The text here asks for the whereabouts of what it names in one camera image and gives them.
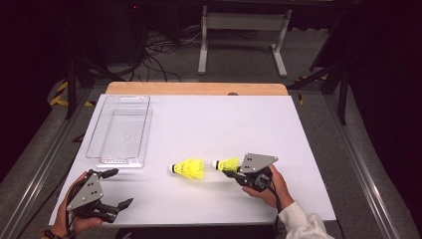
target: white tabletop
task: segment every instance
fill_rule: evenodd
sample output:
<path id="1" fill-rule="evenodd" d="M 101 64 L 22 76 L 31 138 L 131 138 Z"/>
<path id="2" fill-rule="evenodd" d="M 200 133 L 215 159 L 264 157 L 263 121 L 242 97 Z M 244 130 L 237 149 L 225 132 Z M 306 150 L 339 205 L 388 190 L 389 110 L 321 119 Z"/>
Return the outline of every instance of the white tabletop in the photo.
<path id="1" fill-rule="evenodd" d="M 65 182 L 59 203 L 69 186 L 97 160 L 87 158 L 89 142 L 106 95 L 93 114 L 75 163 Z M 221 224 L 271 224 L 277 210 L 251 198 L 221 171 L 213 160 L 245 153 L 279 158 L 276 168 L 307 213 L 322 220 L 335 215 L 316 161 L 291 97 L 279 96 L 151 96 L 152 124 L 142 169 L 121 169 L 102 180 L 102 203 L 117 206 L 134 198 L 113 224 L 142 227 Z M 186 158 L 205 161 L 204 179 L 188 179 L 168 171 L 168 165 Z"/>

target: shuttlecock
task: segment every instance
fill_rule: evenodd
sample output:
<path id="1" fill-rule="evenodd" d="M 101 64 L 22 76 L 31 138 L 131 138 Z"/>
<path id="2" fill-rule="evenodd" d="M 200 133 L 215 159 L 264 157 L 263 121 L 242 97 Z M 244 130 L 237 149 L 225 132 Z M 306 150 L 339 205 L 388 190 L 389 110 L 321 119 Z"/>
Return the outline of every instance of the shuttlecock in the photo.
<path id="1" fill-rule="evenodd" d="M 170 165 L 170 171 L 187 178 L 202 179 L 204 177 L 204 161 L 202 159 L 188 158 L 177 164 Z"/>
<path id="2" fill-rule="evenodd" d="M 211 167 L 220 171 L 238 171 L 239 166 L 239 158 L 232 157 L 229 159 L 221 160 L 221 161 L 212 161 Z"/>

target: hand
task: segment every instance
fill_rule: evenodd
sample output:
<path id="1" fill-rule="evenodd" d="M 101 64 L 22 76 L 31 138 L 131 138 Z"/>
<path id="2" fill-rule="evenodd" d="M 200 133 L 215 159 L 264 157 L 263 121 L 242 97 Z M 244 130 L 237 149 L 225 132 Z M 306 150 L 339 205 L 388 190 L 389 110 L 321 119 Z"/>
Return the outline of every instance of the hand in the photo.
<path id="1" fill-rule="evenodd" d="M 77 182 L 84 179 L 84 177 L 87 175 L 86 172 L 84 172 L 73 184 L 70 188 L 72 188 Z M 59 209 L 57 211 L 56 221 L 51 228 L 51 232 L 59 237 L 65 237 L 67 234 L 66 230 L 66 202 L 68 201 L 70 189 L 66 193 L 65 199 L 63 199 L 63 202 L 60 204 Z M 75 233 L 77 235 L 81 234 L 83 231 L 90 229 L 92 227 L 98 227 L 103 224 L 103 221 L 97 217 L 92 217 L 88 219 L 76 217 L 73 225 L 75 229 Z"/>
<path id="2" fill-rule="evenodd" d="M 282 203 L 282 209 L 284 209 L 290 204 L 292 204 L 295 200 L 290 195 L 283 176 L 276 170 L 276 168 L 272 164 L 270 164 L 268 167 L 273 172 L 274 185 L 271 185 L 271 187 L 277 191 L 277 194 L 279 195 L 280 201 Z M 269 206 L 277 208 L 276 196 L 269 189 L 265 189 L 264 191 L 259 192 L 254 190 L 252 187 L 244 186 L 242 187 L 242 190 L 244 190 L 252 197 L 263 199 L 264 202 L 267 203 Z"/>

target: clear plastic container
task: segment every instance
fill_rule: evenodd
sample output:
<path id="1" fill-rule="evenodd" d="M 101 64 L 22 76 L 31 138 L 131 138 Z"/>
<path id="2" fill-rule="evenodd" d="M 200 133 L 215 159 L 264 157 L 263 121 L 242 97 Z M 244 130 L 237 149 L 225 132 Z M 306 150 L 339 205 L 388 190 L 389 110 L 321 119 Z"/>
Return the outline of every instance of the clear plastic container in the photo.
<path id="1" fill-rule="evenodd" d="M 143 167 L 151 119 L 149 97 L 107 96 L 87 157 L 97 167 Z"/>

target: metal frame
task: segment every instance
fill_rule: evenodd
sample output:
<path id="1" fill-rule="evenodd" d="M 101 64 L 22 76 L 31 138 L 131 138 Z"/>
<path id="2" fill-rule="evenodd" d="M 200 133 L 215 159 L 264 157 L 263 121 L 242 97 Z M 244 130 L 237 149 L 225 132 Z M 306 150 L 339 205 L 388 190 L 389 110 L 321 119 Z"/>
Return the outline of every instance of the metal frame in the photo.
<path id="1" fill-rule="evenodd" d="M 43 161 L 41 162 L 40 167 L 38 168 L 31 182 L 29 183 L 27 189 L 25 190 L 25 193 L 22 195 L 18 206 L 13 212 L 12 217 L 9 219 L 9 222 L 3 229 L 0 238 L 16 238 L 19 230 L 25 222 L 26 217 L 28 216 L 29 211 L 31 210 L 31 207 L 37 199 L 38 194 L 43 188 L 44 183 L 46 182 L 47 177 L 56 162 L 56 159 L 58 158 L 62 150 L 68 132 L 76 121 L 90 93 L 91 90 L 89 89 L 81 90 L 81 94 L 78 98 L 78 106 L 72 113 L 72 116 L 68 120 L 66 120 L 62 127 L 59 129 L 59 132 L 52 146 L 50 147 Z"/>
<path id="2" fill-rule="evenodd" d="M 357 179 L 360 182 L 360 186 L 365 193 L 366 199 L 372 213 L 378 223 L 379 229 L 382 232 L 384 238 L 401 238 L 394 226 L 392 218 L 388 214 L 388 210 L 382 201 L 381 195 L 378 192 L 378 188 L 370 176 L 366 164 L 360 154 L 356 151 L 353 141 L 349 136 L 347 127 L 343 125 L 337 116 L 335 98 L 332 95 L 323 96 L 326 105 L 328 106 L 329 112 L 335 121 L 335 125 L 343 139 L 344 144 L 347 146 L 348 153 L 350 156 L 350 162 L 356 173 Z"/>
<path id="3" fill-rule="evenodd" d="M 239 29 L 239 30 L 262 30 L 280 31 L 277 44 L 272 44 L 271 49 L 276 61 L 280 77 L 288 75 L 285 64 L 280 54 L 283 40 L 291 19 L 292 10 L 287 10 L 285 15 L 261 15 L 261 14 L 229 14 L 208 13 L 207 6 L 202 10 L 202 45 L 199 55 L 198 74 L 205 75 L 208 55 L 208 29 Z"/>

